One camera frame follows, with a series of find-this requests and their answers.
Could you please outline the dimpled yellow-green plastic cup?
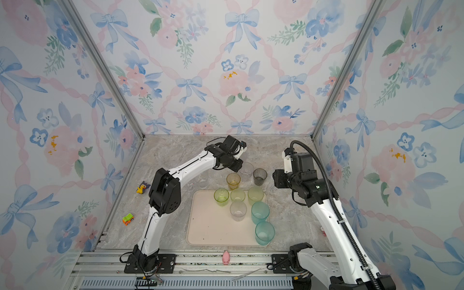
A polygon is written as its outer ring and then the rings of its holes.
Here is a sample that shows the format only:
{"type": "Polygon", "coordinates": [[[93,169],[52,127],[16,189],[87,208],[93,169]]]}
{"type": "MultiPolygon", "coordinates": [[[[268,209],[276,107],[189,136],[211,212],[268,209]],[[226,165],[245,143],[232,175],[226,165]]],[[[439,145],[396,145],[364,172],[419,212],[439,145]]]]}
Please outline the dimpled yellow-green plastic cup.
{"type": "Polygon", "coordinates": [[[261,202],[265,196],[261,187],[252,187],[248,190],[248,201],[250,205],[261,202]]]}

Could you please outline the small clear glass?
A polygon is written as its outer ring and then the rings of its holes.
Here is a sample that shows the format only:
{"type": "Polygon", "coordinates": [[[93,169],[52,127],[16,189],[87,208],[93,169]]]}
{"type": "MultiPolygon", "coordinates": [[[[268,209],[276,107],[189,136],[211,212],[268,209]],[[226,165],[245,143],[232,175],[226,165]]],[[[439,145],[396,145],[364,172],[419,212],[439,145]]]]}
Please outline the small clear glass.
{"type": "Polygon", "coordinates": [[[197,186],[200,189],[206,189],[209,186],[209,182],[206,177],[201,176],[198,179],[197,186]]]}
{"type": "Polygon", "coordinates": [[[195,189],[195,182],[189,181],[183,188],[183,192],[192,192],[195,189]]]}

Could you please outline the dimpled light green cup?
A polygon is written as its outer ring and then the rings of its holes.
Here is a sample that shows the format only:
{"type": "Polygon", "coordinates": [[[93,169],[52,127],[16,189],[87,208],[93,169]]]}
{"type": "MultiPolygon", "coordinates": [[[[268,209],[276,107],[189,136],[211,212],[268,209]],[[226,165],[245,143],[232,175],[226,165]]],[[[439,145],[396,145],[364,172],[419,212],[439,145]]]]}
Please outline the dimpled light green cup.
{"type": "Polygon", "coordinates": [[[246,197],[246,193],[241,188],[236,188],[236,189],[232,190],[231,193],[230,193],[230,199],[231,199],[231,201],[233,203],[235,203],[235,202],[244,202],[245,197],[246,197]]]}

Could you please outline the smooth green plastic cup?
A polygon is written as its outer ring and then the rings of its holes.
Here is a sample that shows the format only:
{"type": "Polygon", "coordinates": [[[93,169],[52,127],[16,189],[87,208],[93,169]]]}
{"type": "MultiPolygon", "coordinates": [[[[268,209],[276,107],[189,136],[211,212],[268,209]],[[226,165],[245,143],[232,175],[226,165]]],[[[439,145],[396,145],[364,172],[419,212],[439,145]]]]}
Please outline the smooth green plastic cup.
{"type": "Polygon", "coordinates": [[[214,192],[213,196],[214,196],[216,203],[219,206],[223,207],[228,204],[230,193],[225,188],[219,188],[214,192]]]}

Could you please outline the dimpled teal plastic cup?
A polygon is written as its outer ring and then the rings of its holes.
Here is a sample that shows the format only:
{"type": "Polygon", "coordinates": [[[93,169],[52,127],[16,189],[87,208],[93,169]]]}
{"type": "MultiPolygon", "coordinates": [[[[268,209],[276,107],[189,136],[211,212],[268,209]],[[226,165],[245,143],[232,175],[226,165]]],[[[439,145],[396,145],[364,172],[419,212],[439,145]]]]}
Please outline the dimpled teal plastic cup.
{"type": "Polygon", "coordinates": [[[262,221],[255,228],[255,238],[259,245],[268,245],[275,237],[274,226],[267,221],[262,221]]]}

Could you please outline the smooth clear plastic cup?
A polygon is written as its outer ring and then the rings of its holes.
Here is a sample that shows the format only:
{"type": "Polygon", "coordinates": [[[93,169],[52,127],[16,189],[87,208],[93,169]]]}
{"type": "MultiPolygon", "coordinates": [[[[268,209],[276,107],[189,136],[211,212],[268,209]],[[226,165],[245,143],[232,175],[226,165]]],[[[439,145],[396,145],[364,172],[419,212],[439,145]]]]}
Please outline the smooth clear plastic cup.
{"type": "Polygon", "coordinates": [[[240,176],[244,181],[249,181],[254,172],[254,166],[249,162],[244,162],[242,168],[239,170],[240,176]]]}

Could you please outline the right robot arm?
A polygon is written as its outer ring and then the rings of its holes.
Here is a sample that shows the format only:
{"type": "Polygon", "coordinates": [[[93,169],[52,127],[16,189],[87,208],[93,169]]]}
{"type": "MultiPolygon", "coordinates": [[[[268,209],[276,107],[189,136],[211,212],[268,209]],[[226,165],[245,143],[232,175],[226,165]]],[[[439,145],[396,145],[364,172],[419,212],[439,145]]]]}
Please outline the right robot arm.
{"type": "Polygon", "coordinates": [[[343,212],[330,181],[317,177],[311,153],[287,148],[282,153],[283,169],[273,173],[278,189],[291,189],[321,223],[337,265],[318,254],[308,243],[291,246],[288,257],[296,272],[307,272],[329,290],[393,290],[393,278],[381,274],[362,248],[343,212]]]}

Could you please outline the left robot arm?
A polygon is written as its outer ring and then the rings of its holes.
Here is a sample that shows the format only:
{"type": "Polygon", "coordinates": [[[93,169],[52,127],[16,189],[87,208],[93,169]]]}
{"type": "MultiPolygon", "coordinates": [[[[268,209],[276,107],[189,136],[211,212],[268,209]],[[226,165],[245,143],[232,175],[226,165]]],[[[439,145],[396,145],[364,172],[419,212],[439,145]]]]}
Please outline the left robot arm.
{"type": "Polygon", "coordinates": [[[159,257],[160,243],[169,216],[181,204],[181,189],[203,172],[230,169],[237,173],[242,168],[241,155],[247,144],[232,137],[211,140],[195,157],[169,170],[156,171],[149,192],[149,216],[141,239],[129,253],[124,273],[151,276],[162,267],[168,270],[167,255],[159,257]]]}

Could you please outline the cream plastic tray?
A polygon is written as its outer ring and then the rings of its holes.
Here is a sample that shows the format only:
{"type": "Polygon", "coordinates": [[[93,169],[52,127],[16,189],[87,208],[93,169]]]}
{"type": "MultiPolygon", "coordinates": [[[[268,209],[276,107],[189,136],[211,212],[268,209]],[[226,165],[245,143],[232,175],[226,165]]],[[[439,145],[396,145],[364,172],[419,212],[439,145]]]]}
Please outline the cream plastic tray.
{"type": "Polygon", "coordinates": [[[229,201],[220,206],[212,190],[194,193],[186,241],[194,246],[211,247],[260,247],[256,242],[256,225],[251,219],[251,207],[246,198],[247,212],[244,219],[236,221],[230,213],[229,201]]]}

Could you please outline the yellow plastic cup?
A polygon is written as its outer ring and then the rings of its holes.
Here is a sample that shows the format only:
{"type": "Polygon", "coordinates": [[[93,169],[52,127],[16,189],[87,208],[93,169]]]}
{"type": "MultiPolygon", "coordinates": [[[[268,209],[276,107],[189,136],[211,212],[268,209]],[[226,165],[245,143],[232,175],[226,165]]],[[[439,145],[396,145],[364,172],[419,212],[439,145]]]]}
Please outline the yellow plastic cup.
{"type": "Polygon", "coordinates": [[[241,177],[237,173],[231,173],[227,176],[226,181],[230,190],[238,189],[241,182],[241,177]]]}

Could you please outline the smoky grey plastic cup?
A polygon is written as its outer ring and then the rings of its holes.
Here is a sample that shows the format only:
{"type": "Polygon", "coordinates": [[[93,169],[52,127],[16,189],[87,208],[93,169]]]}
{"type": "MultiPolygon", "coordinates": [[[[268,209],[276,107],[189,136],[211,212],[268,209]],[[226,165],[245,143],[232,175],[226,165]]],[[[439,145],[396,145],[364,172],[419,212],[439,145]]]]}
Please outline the smoky grey plastic cup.
{"type": "Polygon", "coordinates": [[[253,181],[256,186],[262,186],[267,179],[268,174],[265,169],[257,168],[253,172],[253,181]]]}

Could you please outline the pink bear toy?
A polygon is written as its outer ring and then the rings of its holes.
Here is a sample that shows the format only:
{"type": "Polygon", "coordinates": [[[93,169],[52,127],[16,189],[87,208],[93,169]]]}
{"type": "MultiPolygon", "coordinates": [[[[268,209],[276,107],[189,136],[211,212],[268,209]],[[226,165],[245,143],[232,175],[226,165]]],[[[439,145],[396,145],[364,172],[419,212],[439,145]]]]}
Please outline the pink bear toy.
{"type": "Polygon", "coordinates": [[[323,235],[324,237],[326,237],[326,236],[327,236],[327,235],[326,235],[326,232],[325,232],[325,230],[324,230],[324,228],[323,228],[323,227],[320,227],[320,231],[321,231],[321,233],[322,233],[322,235],[323,235]]]}

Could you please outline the purple yellow toy figure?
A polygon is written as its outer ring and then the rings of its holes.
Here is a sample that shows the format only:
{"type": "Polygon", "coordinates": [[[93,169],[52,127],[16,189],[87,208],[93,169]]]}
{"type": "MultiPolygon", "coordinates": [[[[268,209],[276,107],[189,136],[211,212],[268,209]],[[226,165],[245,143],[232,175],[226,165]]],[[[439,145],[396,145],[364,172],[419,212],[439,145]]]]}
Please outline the purple yellow toy figure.
{"type": "Polygon", "coordinates": [[[141,194],[141,195],[142,195],[142,194],[143,194],[147,189],[149,189],[150,187],[151,187],[150,184],[148,184],[147,182],[144,182],[144,181],[143,181],[143,182],[137,187],[136,192],[137,192],[138,194],[141,194]]]}

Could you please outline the pink pig toy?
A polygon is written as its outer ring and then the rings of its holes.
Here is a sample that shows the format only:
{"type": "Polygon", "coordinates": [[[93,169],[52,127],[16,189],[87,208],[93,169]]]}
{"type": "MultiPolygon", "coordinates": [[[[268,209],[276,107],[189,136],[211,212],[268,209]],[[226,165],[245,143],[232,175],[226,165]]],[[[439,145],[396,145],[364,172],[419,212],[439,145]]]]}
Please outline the pink pig toy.
{"type": "Polygon", "coordinates": [[[230,263],[230,253],[228,251],[224,251],[222,255],[222,263],[223,265],[228,265],[230,263]]]}

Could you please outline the green orange toy car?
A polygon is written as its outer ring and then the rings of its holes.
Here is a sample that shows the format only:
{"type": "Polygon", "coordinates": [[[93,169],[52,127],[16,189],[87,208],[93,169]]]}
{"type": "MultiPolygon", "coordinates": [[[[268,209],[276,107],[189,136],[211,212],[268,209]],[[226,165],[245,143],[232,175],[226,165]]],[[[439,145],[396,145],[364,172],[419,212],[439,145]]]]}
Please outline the green orange toy car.
{"type": "Polygon", "coordinates": [[[131,213],[128,213],[126,216],[122,218],[122,222],[124,223],[124,225],[129,225],[133,220],[134,215],[131,213]]]}

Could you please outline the aluminium left corner post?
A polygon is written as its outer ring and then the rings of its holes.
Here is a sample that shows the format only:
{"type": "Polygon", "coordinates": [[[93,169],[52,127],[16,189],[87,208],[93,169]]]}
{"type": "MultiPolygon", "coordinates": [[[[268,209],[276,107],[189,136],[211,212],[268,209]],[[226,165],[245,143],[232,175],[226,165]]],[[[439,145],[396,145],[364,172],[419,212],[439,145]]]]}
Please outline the aluminium left corner post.
{"type": "Polygon", "coordinates": [[[77,11],[76,6],[72,1],[69,0],[58,1],[58,4],[63,9],[65,15],[69,18],[70,23],[76,30],[78,36],[82,39],[86,49],[89,51],[91,59],[97,67],[98,72],[107,84],[110,92],[112,93],[122,112],[128,119],[129,124],[134,129],[136,135],[143,140],[145,138],[145,134],[142,132],[141,126],[138,124],[132,110],[129,107],[128,102],[120,92],[116,80],[112,77],[109,66],[107,66],[105,59],[103,58],[101,52],[99,52],[99,49],[97,48],[97,45],[93,40],[88,28],[84,24],[82,17],[77,11]]]}

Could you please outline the aluminium corner post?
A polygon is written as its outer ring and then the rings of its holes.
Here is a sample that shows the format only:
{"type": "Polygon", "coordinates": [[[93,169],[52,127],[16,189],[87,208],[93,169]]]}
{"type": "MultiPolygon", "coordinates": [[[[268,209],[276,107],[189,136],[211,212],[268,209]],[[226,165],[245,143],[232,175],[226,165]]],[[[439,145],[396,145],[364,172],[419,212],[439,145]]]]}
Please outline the aluminium corner post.
{"type": "Polygon", "coordinates": [[[342,89],[342,86],[344,85],[344,82],[348,80],[351,69],[354,67],[355,62],[357,61],[360,55],[360,51],[363,45],[366,43],[368,36],[372,32],[373,26],[375,22],[377,21],[377,19],[379,18],[379,14],[381,13],[381,10],[384,4],[385,4],[385,1],[374,0],[372,2],[372,5],[368,9],[366,13],[366,17],[364,21],[361,23],[362,24],[361,29],[356,35],[353,46],[350,49],[349,53],[347,54],[347,58],[344,61],[343,66],[341,67],[339,78],[335,82],[333,89],[327,98],[327,101],[323,107],[321,115],[319,119],[317,120],[315,128],[311,134],[311,140],[314,143],[317,141],[319,135],[323,131],[323,126],[325,125],[325,121],[331,112],[332,106],[337,101],[338,95],[342,89]]]}
{"type": "Polygon", "coordinates": [[[112,93],[122,112],[128,119],[129,124],[134,129],[136,135],[143,140],[145,138],[145,134],[142,132],[141,126],[138,124],[132,110],[129,107],[128,102],[120,92],[116,80],[112,77],[109,66],[107,66],[105,59],[103,58],[101,52],[99,52],[99,49],[97,48],[97,45],[93,40],[88,28],[84,24],[82,17],[77,11],[76,6],[72,1],[69,0],[58,1],[58,4],[63,9],[65,15],[69,18],[70,23],[76,30],[78,36],[82,39],[86,49],[89,51],[91,59],[97,67],[98,72],[107,84],[110,92],[112,93]]]}

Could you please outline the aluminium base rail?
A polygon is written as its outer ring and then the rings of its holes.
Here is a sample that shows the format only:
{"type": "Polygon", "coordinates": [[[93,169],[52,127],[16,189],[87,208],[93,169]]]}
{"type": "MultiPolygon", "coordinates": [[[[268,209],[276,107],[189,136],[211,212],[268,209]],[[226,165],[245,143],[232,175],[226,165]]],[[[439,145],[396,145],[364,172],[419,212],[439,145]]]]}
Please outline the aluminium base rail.
{"type": "Polygon", "coordinates": [[[220,251],[164,251],[154,274],[128,262],[128,250],[83,252],[67,290],[325,290],[329,278],[291,268],[286,252],[231,251],[225,264],[220,251]]]}

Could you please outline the aluminium right corner post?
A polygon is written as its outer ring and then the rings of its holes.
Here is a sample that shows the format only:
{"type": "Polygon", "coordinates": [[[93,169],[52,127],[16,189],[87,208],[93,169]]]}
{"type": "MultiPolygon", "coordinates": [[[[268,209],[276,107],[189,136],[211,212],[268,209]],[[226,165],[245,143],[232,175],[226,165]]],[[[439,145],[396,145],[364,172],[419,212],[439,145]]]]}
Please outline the aluminium right corner post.
{"type": "Polygon", "coordinates": [[[364,21],[361,23],[362,24],[361,29],[356,35],[353,46],[350,49],[349,53],[347,54],[347,58],[344,61],[343,66],[341,67],[339,78],[335,82],[333,89],[327,98],[327,101],[323,107],[321,115],[319,119],[317,120],[315,128],[311,134],[311,140],[314,143],[317,141],[319,135],[323,131],[323,126],[325,125],[325,121],[331,112],[332,106],[337,101],[338,95],[342,89],[342,86],[344,85],[344,82],[348,80],[351,69],[354,67],[355,62],[357,61],[360,55],[360,51],[363,45],[366,43],[368,36],[372,32],[373,26],[375,22],[377,21],[377,19],[379,18],[379,14],[381,13],[381,10],[384,4],[385,4],[385,1],[374,0],[372,2],[372,5],[368,9],[366,13],[366,17],[364,21]]]}

